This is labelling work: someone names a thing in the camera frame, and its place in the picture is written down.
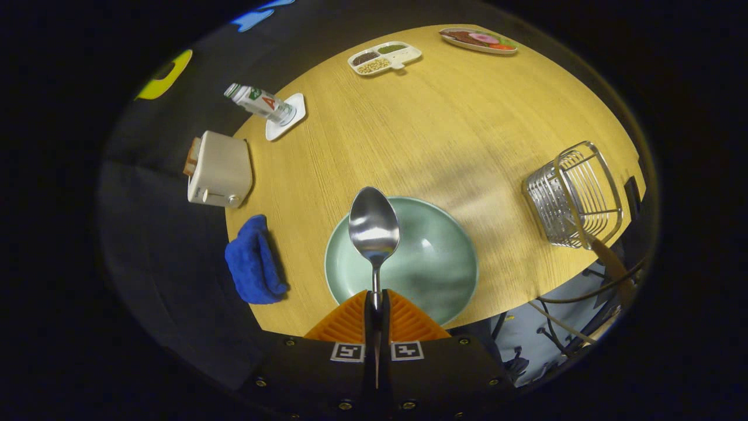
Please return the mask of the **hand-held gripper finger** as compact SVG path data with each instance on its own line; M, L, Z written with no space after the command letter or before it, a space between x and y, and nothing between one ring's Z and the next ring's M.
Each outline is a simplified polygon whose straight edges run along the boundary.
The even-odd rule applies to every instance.
M302 336L268 333L238 394L269 413L364 413L378 394L371 293L347 299Z
M383 413L493 413L515 381L488 334L446 330L408 299L383 293L377 312L377 409Z

